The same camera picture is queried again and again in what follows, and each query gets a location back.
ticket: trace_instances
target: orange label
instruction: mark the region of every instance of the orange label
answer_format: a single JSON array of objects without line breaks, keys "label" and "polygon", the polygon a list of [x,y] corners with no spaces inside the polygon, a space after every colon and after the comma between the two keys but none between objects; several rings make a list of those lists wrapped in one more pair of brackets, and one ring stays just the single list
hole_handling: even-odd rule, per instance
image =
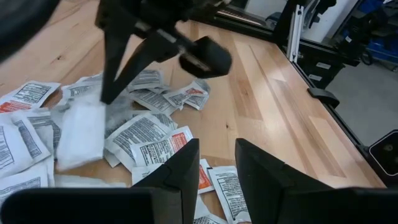
[{"label": "orange label", "polygon": [[202,91],[200,91],[200,90],[196,90],[196,89],[194,89],[194,88],[191,88],[191,89],[189,89],[189,90],[187,90],[187,93],[188,94],[203,94],[203,92]]},{"label": "orange label", "polygon": [[187,143],[187,139],[185,138],[184,133],[174,134],[173,135],[173,143],[176,148],[175,152],[180,150],[182,148],[182,146],[184,146]]},{"label": "orange label", "polygon": [[199,190],[205,189],[207,187],[211,187],[211,183],[210,183],[210,180],[207,177],[205,171],[203,170],[203,167],[200,165],[199,166]]},{"label": "orange label", "polygon": [[15,101],[5,102],[0,105],[0,113],[11,112],[16,110],[30,109],[30,105],[18,103]]}]

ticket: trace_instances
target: floor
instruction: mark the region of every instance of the floor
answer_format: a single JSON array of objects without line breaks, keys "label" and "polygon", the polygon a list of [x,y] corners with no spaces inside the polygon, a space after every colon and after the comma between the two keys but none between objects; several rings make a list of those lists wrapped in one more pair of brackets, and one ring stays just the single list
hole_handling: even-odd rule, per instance
[{"label": "floor", "polygon": [[367,146],[398,129],[398,73],[375,63],[347,66],[327,90],[339,100],[337,112]]}]

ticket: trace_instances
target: blue object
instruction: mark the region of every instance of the blue object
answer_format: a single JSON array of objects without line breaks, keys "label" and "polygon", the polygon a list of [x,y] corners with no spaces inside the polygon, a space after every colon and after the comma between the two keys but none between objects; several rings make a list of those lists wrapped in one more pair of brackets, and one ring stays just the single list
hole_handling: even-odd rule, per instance
[{"label": "blue object", "polygon": [[398,63],[398,39],[393,40],[391,42],[391,49],[387,50],[383,38],[374,38],[370,41],[368,50],[371,51],[372,56],[376,59]]},{"label": "blue object", "polygon": [[370,12],[375,11],[376,9],[380,8],[383,5],[384,0],[365,0],[362,4],[358,7],[358,10],[361,12],[368,14]]}]

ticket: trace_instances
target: pile of packets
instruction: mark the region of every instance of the pile of packets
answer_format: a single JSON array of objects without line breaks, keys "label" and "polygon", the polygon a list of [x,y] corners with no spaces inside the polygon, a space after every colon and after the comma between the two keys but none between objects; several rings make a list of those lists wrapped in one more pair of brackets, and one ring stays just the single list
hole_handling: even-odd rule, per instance
[{"label": "pile of packets", "polygon": [[[100,102],[102,74],[61,87],[62,99],[41,108],[59,83],[29,81],[0,98],[0,207],[22,189],[127,187],[100,179],[55,175],[106,159],[124,165],[132,184],[148,176],[193,138],[170,115],[188,104],[202,110],[210,87],[204,80],[172,91],[158,70],[142,71],[110,104]],[[135,110],[136,102],[149,110]],[[211,214],[200,194],[216,190],[228,222]],[[210,167],[200,160],[194,223],[250,222],[235,166]]]}]

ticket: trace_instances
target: wooden tabletop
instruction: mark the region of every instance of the wooden tabletop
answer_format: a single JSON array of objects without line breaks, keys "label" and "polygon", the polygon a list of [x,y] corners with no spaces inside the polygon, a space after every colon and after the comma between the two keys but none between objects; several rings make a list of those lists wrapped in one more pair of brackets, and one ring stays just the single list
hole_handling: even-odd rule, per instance
[{"label": "wooden tabletop", "polygon": [[[0,66],[0,95],[27,80],[71,84],[102,71],[103,33],[94,26],[97,5],[89,0],[62,1],[47,26]],[[233,56],[228,76],[208,80],[211,93],[204,110],[185,106],[172,115],[200,139],[201,156],[209,165],[234,164],[235,139],[246,138],[332,187],[384,187],[324,106],[309,96],[307,84],[278,46],[197,22],[178,28],[192,40],[211,36]],[[125,55],[131,55],[140,41],[132,37]],[[177,58],[150,68],[162,69],[173,89],[193,80]],[[47,106],[56,103],[60,94]],[[112,169],[106,161],[67,174],[131,185],[131,173],[123,165]],[[202,198],[212,213],[224,217],[215,192]]]}]

